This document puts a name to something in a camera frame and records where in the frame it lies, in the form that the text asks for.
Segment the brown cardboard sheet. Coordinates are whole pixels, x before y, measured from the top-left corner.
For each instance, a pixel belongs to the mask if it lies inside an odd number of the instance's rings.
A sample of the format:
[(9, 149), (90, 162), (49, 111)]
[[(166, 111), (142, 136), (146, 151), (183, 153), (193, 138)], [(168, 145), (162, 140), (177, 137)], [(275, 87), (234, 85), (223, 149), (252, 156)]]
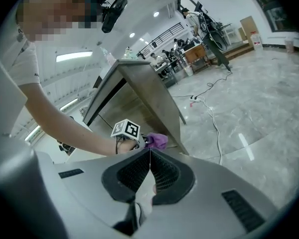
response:
[(251, 46), (253, 46), (253, 42), (251, 40), (252, 32), (259, 33), (257, 26), (252, 18), (252, 16), (248, 16), (242, 20), (240, 20), (242, 29), (246, 34), (247, 40)]

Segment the black stair railing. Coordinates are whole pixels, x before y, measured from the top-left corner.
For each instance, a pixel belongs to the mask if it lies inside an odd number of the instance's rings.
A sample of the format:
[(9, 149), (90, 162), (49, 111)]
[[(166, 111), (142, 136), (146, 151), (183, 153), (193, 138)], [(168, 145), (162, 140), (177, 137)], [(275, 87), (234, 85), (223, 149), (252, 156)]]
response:
[(156, 48), (162, 46), (170, 39), (173, 39), (174, 36), (180, 34), (183, 30), (184, 27), (180, 22), (175, 24), (174, 26), (170, 27), (168, 30), (157, 36), (151, 42), (149, 42), (143, 49), (138, 51), (138, 53), (142, 53), (144, 56), (149, 55)]

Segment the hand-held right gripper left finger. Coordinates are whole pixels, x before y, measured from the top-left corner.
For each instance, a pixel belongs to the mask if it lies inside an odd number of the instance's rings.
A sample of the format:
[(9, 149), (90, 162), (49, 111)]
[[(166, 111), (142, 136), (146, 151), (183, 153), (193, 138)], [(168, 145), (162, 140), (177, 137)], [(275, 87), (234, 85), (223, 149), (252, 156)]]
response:
[(140, 159), (148, 150), (111, 157), (52, 163), (36, 155), (36, 232), (39, 235), (148, 235), (150, 220), (138, 226), (135, 193), (117, 179), (118, 171)]

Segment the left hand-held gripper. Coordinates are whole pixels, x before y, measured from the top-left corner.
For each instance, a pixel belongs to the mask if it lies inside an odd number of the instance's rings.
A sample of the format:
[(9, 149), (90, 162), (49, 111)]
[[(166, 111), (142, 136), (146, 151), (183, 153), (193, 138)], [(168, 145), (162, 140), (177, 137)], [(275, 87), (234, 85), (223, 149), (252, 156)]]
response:
[(137, 142), (138, 147), (148, 147), (151, 139), (141, 134), (141, 127), (129, 119), (117, 122), (111, 133), (112, 138), (132, 139)]

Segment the dark wooden sink cabinet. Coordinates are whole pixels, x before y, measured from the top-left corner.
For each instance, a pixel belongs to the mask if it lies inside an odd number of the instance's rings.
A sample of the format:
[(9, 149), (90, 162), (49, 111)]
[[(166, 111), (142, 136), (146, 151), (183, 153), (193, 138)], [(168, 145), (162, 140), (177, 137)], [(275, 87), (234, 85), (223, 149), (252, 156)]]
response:
[(169, 148), (188, 154), (180, 137), (185, 119), (149, 62), (117, 60), (98, 86), (83, 122), (93, 132), (111, 135), (115, 124), (125, 119), (139, 125), (141, 134), (166, 135)]

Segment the person's left forearm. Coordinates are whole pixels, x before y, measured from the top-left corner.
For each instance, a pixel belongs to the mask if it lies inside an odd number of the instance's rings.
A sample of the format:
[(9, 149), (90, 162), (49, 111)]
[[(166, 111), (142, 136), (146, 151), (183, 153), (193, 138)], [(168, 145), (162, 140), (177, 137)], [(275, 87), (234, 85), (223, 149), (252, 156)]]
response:
[(53, 105), (43, 107), (35, 120), (45, 133), (69, 146), (104, 156), (116, 154), (114, 140), (86, 129)]

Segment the person's white shirt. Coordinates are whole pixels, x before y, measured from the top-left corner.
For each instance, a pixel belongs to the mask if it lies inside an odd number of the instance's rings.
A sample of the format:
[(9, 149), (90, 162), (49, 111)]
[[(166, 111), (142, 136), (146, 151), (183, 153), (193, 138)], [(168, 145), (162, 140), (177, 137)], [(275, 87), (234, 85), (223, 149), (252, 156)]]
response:
[(44, 105), (48, 104), (48, 100), (40, 85), (36, 47), (15, 22), (0, 29), (0, 67), (20, 87), (27, 97), (26, 108), (34, 120), (44, 127)]

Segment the large dark window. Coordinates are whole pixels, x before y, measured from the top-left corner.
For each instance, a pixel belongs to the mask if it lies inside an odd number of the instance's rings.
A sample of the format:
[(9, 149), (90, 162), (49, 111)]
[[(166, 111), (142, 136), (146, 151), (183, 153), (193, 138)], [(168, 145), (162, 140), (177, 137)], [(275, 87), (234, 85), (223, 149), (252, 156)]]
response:
[(272, 32), (298, 32), (299, 28), (291, 21), (277, 0), (263, 0), (262, 9)]

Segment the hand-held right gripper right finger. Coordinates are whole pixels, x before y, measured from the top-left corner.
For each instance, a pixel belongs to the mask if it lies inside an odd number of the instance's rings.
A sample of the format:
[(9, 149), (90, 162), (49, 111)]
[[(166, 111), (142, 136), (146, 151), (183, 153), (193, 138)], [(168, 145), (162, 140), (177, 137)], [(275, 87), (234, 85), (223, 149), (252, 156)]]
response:
[(164, 153), (188, 165), (195, 183), (176, 204), (153, 206), (140, 234), (247, 234), (243, 221), (256, 229), (277, 214), (264, 193), (226, 167), (172, 149)]

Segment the person's left hand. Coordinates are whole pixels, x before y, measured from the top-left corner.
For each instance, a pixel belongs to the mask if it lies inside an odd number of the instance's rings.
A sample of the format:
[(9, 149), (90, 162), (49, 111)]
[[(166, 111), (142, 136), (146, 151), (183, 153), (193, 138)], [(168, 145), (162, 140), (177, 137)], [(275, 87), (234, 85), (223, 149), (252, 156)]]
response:
[(117, 153), (123, 154), (133, 150), (137, 146), (137, 142), (133, 139), (119, 141), (117, 145)]

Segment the pink waste bin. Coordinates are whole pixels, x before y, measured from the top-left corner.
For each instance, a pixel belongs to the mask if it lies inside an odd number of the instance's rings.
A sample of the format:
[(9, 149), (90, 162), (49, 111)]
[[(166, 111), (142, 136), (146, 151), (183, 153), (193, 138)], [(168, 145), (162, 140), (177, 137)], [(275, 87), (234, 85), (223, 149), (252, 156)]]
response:
[(291, 37), (285, 38), (285, 47), (288, 53), (294, 53), (294, 39)]

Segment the purple cloth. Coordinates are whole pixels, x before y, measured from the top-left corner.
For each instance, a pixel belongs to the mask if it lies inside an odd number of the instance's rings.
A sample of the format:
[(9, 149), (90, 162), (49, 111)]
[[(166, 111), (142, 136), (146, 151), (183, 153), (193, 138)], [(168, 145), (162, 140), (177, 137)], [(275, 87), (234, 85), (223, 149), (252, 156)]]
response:
[(168, 137), (160, 133), (149, 133), (147, 135), (151, 139), (151, 144), (148, 148), (166, 149), (168, 144)]

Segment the dark wooden cabinet door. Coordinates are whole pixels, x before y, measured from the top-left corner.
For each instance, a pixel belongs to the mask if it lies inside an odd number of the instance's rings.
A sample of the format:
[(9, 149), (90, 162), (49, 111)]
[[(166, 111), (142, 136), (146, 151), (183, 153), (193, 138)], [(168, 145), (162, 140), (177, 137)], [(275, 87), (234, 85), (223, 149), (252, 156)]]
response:
[(113, 115), (114, 122), (129, 119), (141, 127), (141, 133), (160, 133), (168, 137), (167, 148), (180, 143), (179, 110), (162, 84), (154, 84), (154, 93), (136, 91), (125, 83), (98, 113)]
[(108, 113), (95, 113), (95, 117), (89, 123), (88, 128), (97, 134), (110, 137), (114, 127), (114, 116)]

